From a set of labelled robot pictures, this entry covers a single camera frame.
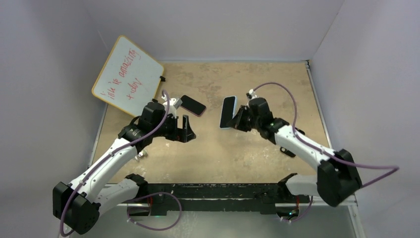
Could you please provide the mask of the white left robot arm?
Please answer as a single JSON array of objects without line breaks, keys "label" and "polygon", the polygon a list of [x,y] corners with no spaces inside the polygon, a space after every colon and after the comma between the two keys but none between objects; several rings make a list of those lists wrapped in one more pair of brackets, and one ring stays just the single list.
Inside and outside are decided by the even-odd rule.
[{"label": "white left robot arm", "polygon": [[117,185],[106,188],[109,180],[131,159],[150,145],[155,137],[182,143],[196,138],[187,115],[178,128],[180,99],[163,104],[147,103],[140,116],[125,126],[110,148],[80,176],[70,183],[59,182],[53,189],[53,214],[60,220],[60,234],[82,235],[98,221],[100,215],[125,201],[141,203],[153,194],[140,175],[130,174]]}]

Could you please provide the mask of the black phone case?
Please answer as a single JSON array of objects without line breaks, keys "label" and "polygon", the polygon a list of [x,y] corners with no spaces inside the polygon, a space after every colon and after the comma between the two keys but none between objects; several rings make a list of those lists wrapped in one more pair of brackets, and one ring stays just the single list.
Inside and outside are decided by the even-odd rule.
[{"label": "black phone case", "polygon": [[276,135],[276,143],[280,145],[286,154],[301,156],[304,152],[303,144],[297,139],[290,126],[282,127]]}]

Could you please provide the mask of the black phone with pink edge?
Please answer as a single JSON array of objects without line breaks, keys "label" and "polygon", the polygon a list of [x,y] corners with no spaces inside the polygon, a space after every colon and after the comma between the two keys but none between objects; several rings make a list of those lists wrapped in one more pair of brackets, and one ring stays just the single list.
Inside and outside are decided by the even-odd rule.
[{"label": "black phone with pink edge", "polygon": [[180,99],[182,101],[181,107],[198,117],[200,117],[207,109],[204,104],[192,99],[187,95],[183,95]]}]

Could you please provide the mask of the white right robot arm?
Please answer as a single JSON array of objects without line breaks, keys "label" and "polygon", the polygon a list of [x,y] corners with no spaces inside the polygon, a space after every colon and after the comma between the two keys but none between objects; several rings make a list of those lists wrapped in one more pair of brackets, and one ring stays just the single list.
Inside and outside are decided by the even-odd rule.
[{"label": "white right robot arm", "polygon": [[[278,183],[278,195],[285,202],[297,195],[308,195],[318,196],[336,207],[362,188],[358,170],[347,165],[354,161],[350,152],[345,149],[335,151],[305,137],[289,122],[275,118],[264,98],[251,99],[247,105],[241,106],[227,125],[244,132],[257,130],[262,138],[280,146],[282,153],[289,157],[298,156],[316,171],[315,176],[292,173],[283,178]],[[339,163],[333,157],[346,163]]]}]

